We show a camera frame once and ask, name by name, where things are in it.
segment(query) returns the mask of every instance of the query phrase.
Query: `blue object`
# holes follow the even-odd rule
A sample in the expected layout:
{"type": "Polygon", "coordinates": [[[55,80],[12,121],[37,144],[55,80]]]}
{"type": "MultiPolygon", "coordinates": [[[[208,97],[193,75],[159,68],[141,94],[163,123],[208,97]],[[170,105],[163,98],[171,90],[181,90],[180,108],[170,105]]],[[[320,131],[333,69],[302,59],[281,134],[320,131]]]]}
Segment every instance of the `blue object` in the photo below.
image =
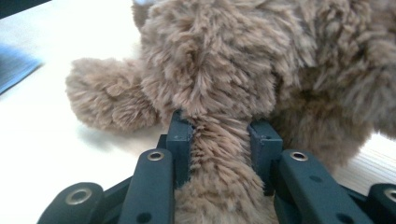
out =
{"type": "Polygon", "coordinates": [[[0,94],[32,74],[40,64],[17,49],[0,45],[0,94]]]}

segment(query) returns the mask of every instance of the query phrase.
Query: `table surface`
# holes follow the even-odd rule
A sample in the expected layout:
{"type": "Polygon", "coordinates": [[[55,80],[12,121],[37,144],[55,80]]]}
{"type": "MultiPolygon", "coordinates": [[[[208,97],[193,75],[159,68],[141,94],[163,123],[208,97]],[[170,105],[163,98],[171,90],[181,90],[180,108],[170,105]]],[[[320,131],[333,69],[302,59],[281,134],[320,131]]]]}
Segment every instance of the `table surface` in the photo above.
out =
{"type": "MultiPolygon", "coordinates": [[[[162,127],[132,134],[87,128],[70,109],[64,79],[81,57],[137,57],[129,0],[54,0],[0,20],[0,42],[44,65],[0,95],[0,223],[36,223],[52,199],[77,182],[108,189],[132,175],[138,156],[156,146],[162,127]]],[[[374,134],[334,177],[366,193],[396,183],[396,143],[374,134]]]]}

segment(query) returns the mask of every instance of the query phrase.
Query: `teddy bear leg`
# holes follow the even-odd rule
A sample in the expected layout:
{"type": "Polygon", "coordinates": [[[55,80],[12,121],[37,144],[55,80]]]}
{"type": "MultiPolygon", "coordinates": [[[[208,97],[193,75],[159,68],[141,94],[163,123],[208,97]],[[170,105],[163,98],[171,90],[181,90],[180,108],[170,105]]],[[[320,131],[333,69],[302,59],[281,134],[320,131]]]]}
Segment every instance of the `teddy bear leg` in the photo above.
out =
{"type": "Polygon", "coordinates": [[[376,131],[396,138],[396,43],[380,35],[368,41],[366,48],[364,70],[342,80],[349,85],[341,104],[354,118],[371,122],[376,131]]]}
{"type": "Polygon", "coordinates": [[[250,167],[248,122],[222,115],[188,121],[195,127],[191,180],[176,192],[176,223],[277,223],[250,167]]]}
{"type": "Polygon", "coordinates": [[[138,61],[74,61],[66,92],[77,118],[90,127],[113,132],[156,124],[157,111],[140,85],[142,71],[138,61]]]}
{"type": "Polygon", "coordinates": [[[339,111],[284,110],[271,118],[271,124],[282,137],[284,148],[313,153],[331,173],[359,152],[372,130],[367,123],[344,118],[339,111]]]}

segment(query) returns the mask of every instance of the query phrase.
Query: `teddy bear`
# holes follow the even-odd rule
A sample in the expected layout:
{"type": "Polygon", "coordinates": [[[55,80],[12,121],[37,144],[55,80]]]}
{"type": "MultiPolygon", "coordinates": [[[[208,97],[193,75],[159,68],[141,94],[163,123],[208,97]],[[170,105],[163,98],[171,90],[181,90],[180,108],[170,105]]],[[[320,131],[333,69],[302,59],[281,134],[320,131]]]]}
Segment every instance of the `teddy bear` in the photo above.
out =
{"type": "Polygon", "coordinates": [[[176,223],[277,223],[251,168],[247,126],[330,171],[372,132],[396,136],[396,1],[134,0],[138,59],[80,59],[66,79],[79,120],[110,132],[193,127],[176,223]]]}

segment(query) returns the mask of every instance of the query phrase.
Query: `plush toy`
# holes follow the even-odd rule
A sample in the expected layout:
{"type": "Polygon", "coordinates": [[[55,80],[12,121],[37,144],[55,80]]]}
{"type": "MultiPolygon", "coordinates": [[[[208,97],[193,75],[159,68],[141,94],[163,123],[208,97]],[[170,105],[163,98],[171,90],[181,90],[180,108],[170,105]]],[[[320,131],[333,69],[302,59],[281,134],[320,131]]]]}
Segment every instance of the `plush toy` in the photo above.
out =
{"type": "Polygon", "coordinates": [[[135,0],[137,60],[81,59],[77,117],[133,131],[181,109],[194,127],[177,223],[276,223],[250,167],[248,124],[333,171],[372,131],[396,136],[396,1],[135,0]]]}

